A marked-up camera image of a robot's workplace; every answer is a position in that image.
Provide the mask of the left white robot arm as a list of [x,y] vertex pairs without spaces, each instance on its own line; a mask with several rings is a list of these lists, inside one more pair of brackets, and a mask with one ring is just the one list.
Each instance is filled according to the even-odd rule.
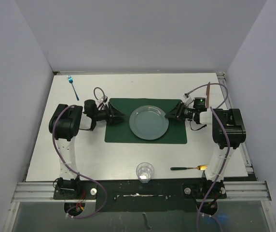
[[97,105],[94,100],[86,100],[84,106],[59,104],[56,108],[49,122],[49,132],[60,161],[56,190],[72,199],[78,198],[82,193],[81,175],[76,164],[75,138],[83,116],[86,117],[84,129],[87,131],[93,131],[98,121],[115,125],[122,123],[125,118],[125,114],[111,103]]

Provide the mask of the grey-blue round plate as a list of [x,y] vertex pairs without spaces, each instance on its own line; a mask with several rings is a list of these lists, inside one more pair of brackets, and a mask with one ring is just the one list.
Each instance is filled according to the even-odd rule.
[[165,112],[151,105],[135,109],[129,118],[129,127],[134,135],[143,140],[156,140],[168,130],[169,120]]

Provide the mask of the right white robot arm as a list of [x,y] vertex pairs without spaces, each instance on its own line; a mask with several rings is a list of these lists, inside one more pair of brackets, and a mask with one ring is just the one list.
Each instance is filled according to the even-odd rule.
[[207,180],[199,184],[198,191],[201,196],[208,198],[215,193],[214,183],[224,179],[224,173],[232,154],[246,140],[246,129],[239,109],[228,110],[220,108],[207,108],[205,98],[200,103],[194,103],[193,107],[179,102],[165,118],[190,123],[195,122],[202,128],[211,126],[212,139],[216,144],[211,160],[204,170],[204,178]]

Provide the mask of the dark green placemat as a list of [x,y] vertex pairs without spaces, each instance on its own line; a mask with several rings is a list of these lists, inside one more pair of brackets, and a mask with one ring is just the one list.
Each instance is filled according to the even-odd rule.
[[186,144],[186,126],[184,122],[169,120],[167,132],[156,140],[143,140],[133,134],[129,127],[129,118],[132,112],[144,105],[156,106],[165,114],[170,112],[181,100],[179,99],[133,99],[111,98],[110,103],[125,114],[123,123],[107,125],[105,142],[107,143],[144,143],[144,144]]

